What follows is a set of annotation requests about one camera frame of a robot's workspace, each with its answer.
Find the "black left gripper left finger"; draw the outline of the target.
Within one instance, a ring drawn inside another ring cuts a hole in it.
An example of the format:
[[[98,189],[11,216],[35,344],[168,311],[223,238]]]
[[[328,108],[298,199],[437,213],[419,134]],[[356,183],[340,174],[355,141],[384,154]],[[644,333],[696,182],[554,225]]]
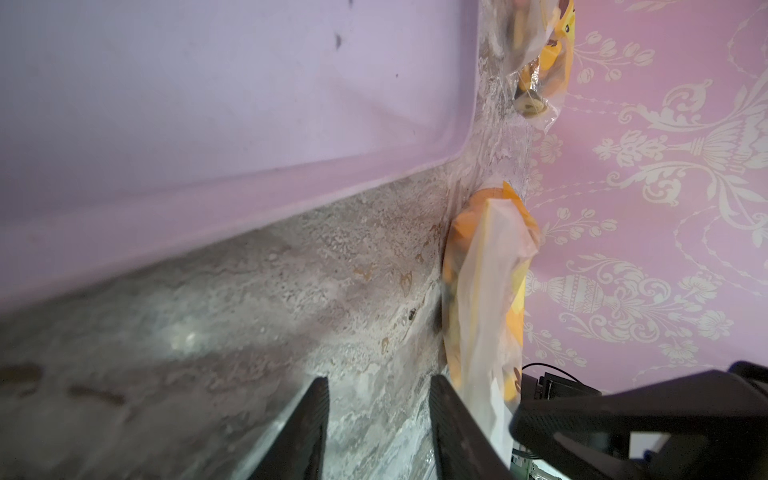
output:
[[[329,413],[329,381],[317,377],[247,479],[321,479]]]

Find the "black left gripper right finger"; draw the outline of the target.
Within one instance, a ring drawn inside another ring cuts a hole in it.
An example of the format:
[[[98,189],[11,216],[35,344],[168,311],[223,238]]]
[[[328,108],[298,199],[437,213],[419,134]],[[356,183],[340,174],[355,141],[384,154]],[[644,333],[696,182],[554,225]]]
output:
[[[445,376],[431,377],[428,403],[439,480],[514,478]]]

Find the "ziploc bag with yellow chick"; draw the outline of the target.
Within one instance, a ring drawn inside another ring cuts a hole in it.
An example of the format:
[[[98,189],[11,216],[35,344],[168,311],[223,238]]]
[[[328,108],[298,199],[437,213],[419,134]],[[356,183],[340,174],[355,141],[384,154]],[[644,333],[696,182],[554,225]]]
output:
[[[491,178],[448,231],[442,261],[442,332],[449,378],[503,463],[521,401],[525,281],[541,232],[513,187]]]

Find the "lilac plastic tray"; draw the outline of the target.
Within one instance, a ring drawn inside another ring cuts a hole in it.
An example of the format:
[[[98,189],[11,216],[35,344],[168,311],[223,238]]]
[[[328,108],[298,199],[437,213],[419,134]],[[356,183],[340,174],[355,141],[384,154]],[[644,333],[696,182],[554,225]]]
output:
[[[475,1],[5,1],[1,307],[432,168]]]

